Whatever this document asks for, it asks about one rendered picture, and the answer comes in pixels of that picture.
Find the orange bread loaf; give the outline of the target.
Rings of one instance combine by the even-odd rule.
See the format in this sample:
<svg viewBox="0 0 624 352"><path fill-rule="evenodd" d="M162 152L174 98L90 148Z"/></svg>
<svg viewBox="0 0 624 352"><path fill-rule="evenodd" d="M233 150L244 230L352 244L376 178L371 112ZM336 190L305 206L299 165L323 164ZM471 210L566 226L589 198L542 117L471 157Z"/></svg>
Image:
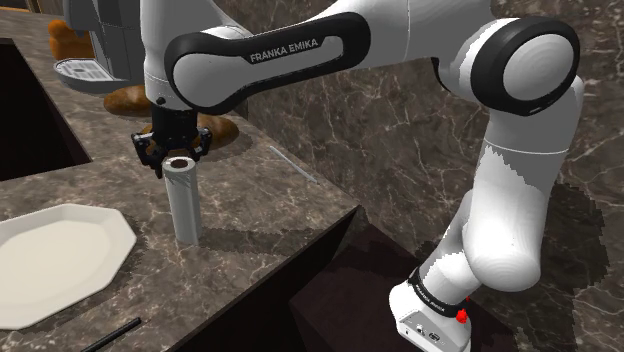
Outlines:
<svg viewBox="0 0 624 352"><path fill-rule="evenodd" d="M88 32L75 31L64 20L52 20L48 33L50 50L56 60L95 57Z"/></svg>

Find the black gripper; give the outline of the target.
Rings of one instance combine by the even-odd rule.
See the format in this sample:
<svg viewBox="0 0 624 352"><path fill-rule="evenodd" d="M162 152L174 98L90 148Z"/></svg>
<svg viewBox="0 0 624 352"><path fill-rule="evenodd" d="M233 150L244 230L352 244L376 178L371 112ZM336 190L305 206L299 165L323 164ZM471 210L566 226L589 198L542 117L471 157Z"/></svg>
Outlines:
<svg viewBox="0 0 624 352"><path fill-rule="evenodd" d="M158 179L163 177L165 151L192 148L191 158L200 160L209 152L212 132L197 128L197 113L193 110L172 110L151 105L152 133L133 133L131 139L144 166L149 166Z"/></svg>

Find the brown bread loaf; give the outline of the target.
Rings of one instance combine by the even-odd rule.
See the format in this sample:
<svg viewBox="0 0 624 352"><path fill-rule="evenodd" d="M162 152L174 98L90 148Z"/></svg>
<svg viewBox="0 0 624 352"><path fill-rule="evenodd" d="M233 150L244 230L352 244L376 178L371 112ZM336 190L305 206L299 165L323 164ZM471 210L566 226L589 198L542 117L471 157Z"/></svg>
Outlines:
<svg viewBox="0 0 624 352"><path fill-rule="evenodd" d="M127 86L106 95L104 108L111 114L130 117L149 117L151 103L146 97L145 86Z"/></svg>
<svg viewBox="0 0 624 352"><path fill-rule="evenodd" d="M197 114L197 126L207 128L212 139L209 150L216 150L232 143L239 136L237 125L223 116Z"/></svg>

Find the white paper towel roll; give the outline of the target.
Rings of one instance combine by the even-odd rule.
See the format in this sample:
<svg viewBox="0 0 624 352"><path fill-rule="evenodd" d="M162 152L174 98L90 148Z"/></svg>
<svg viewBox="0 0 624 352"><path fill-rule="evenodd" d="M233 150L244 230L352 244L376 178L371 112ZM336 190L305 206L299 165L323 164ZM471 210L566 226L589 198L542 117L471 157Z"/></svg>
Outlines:
<svg viewBox="0 0 624 352"><path fill-rule="evenodd" d="M172 157L163 165L175 236L178 241L197 245L201 233L201 215L196 163L189 157Z"/></svg>

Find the white octagonal plate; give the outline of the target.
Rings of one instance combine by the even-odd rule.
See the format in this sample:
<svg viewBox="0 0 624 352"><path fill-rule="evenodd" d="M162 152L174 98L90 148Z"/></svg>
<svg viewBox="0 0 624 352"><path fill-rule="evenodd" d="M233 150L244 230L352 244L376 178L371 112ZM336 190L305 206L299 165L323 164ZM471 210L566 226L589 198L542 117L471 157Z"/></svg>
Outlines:
<svg viewBox="0 0 624 352"><path fill-rule="evenodd" d="M62 204L0 222L0 329L19 330L103 290L137 237L122 213Z"/></svg>

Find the grey coffee machine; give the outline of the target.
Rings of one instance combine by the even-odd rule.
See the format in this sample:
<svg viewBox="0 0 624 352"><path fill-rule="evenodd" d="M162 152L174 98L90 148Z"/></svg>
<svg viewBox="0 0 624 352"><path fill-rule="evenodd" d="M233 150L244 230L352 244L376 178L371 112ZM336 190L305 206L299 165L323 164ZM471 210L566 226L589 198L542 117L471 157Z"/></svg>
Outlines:
<svg viewBox="0 0 624 352"><path fill-rule="evenodd" d="M76 53L55 63L63 84L107 94L144 83L140 0L63 0L63 10L69 27L80 38L88 36L94 50L92 58Z"/></svg>

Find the black pen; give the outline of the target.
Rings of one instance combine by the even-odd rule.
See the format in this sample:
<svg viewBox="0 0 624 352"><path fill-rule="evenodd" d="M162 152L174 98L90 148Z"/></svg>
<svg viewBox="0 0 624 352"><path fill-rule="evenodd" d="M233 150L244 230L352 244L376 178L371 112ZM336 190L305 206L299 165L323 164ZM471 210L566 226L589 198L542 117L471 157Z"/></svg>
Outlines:
<svg viewBox="0 0 624 352"><path fill-rule="evenodd" d="M128 333L135 327L139 326L141 323L142 323L142 319L140 317L136 317L132 319L131 321L127 322L126 324L124 324L123 326L99 338L97 341L83 348L80 352L98 352L100 349L104 348L106 345L115 341L117 338Z"/></svg>

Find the dark robot stand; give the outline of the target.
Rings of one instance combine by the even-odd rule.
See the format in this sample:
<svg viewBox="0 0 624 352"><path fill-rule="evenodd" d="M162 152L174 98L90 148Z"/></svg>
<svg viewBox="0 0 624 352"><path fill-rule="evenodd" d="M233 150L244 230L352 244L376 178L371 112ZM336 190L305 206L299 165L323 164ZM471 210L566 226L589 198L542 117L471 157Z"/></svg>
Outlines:
<svg viewBox="0 0 624 352"><path fill-rule="evenodd" d="M289 302L307 352L422 352L401 337L388 295L420 260L370 225Z"/></svg>

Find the thin grey stick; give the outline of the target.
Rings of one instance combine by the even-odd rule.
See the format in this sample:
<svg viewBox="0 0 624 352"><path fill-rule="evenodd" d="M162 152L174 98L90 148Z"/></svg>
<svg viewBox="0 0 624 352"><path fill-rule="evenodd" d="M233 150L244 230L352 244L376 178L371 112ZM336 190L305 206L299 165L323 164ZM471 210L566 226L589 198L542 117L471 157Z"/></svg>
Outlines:
<svg viewBox="0 0 624 352"><path fill-rule="evenodd" d="M272 151L275 155L277 155L278 157L280 157L282 160L284 160L285 162L287 162L295 171L297 171L298 173L300 173L302 176L304 176L307 180L309 180L310 182L313 182L315 184L318 184L318 180L313 177L311 174L309 174L308 172L306 172L305 170L303 170L300 166L298 166L295 162L293 162L292 160L290 160L287 156L285 156L282 152L280 152L277 148L275 148L274 146L269 146L268 147L270 151Z"/></svg>

